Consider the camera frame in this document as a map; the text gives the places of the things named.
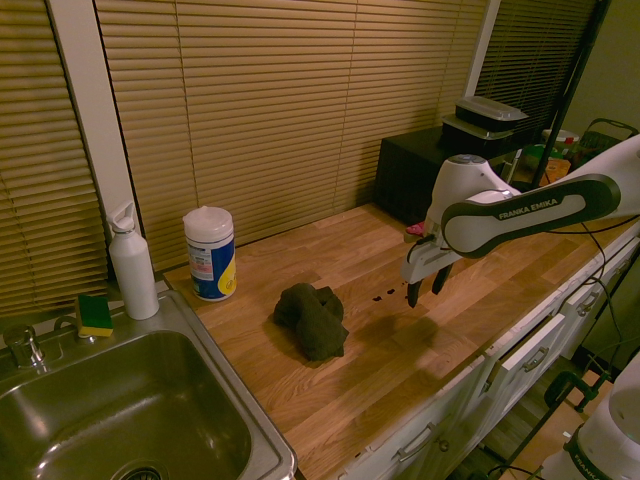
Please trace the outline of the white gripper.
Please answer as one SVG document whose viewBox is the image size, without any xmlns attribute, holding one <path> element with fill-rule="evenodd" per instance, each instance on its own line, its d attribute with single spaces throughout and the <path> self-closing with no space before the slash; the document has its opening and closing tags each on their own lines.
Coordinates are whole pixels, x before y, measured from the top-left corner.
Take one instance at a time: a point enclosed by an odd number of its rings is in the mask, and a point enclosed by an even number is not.
<svg viewBox="0 0 640 480">
<path fill-rule="evenodd" d="M 437 272 L 432 283 L 431 292 L 438 295 L 443 289 L 452 267 L 457 261 L 457 254 L 437 244 L 433 238 L 417 241 L 407 253 L 401 268 L 403 279 L 407 285 L 407 301 L 415 307 L 420 296 L 422 280 Z"/>
</svg>

